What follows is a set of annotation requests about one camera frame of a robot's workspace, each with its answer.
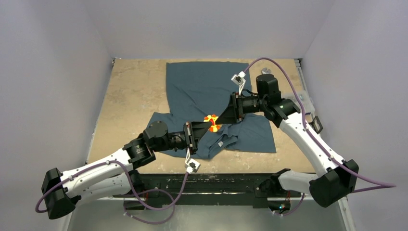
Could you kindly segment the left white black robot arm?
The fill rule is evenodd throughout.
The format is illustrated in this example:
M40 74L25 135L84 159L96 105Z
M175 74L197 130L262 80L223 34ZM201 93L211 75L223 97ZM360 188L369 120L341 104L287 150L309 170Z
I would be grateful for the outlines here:
M137 138L107 157L88 165L61 172L57 168L46 172L41 187L42 197L36 204L37 213L47 213L49 219L70 214L80 201L128 193L137 197L143 183L130 177L130 172L154 161L155 153L185 150L185 176L197 172L200 164L191 158L198 143L211 128L212 122L186 122L180 132L169 132L162 121L151 123Z

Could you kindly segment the orange yellow flower brooch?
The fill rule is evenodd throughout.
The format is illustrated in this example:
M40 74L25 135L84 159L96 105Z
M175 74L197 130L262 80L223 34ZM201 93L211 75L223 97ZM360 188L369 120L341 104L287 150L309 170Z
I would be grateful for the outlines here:
M204 122L210 122L211 123L211 126L210 126L210 128L208 130L210 132L212 132L212 133L216 133L221 129L221 125L218 125L216 123L217 119L218 119L218 116L216 116L215 114L207 115L204 118Z

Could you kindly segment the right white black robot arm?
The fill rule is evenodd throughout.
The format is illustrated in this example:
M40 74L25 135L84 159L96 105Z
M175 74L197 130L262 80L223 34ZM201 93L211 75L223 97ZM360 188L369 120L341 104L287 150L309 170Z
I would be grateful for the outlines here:
M307 174L283 169L271 176L271 192L277 196L287 191L309 194L321 207L328 207L352 193L358 164L354 160L346 161L329 148L305 121L299 107L281 96L278 80L272 74L259 75L256 78L257 93L251 92L248 96L242 95L244 76L244 72L240 72L231 78L239 91L230 95L229 104L216 123L235 124L243 121L246 114L263 112L294 141L315 171Z

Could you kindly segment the blue grey t-shirt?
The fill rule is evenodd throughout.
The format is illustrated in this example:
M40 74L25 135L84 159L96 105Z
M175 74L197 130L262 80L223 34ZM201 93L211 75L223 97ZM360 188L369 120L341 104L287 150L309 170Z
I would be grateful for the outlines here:
M181 62L166 64L166 96L169 113L153 113L150 123L162 121L170 132L187 121L203 121L226 109L230 94L238 90L231 81L248 65L235 62ZM243 122L208 131L199 141L195 157L212 159L223 150L276 153L270 122L261 115L246 114Z

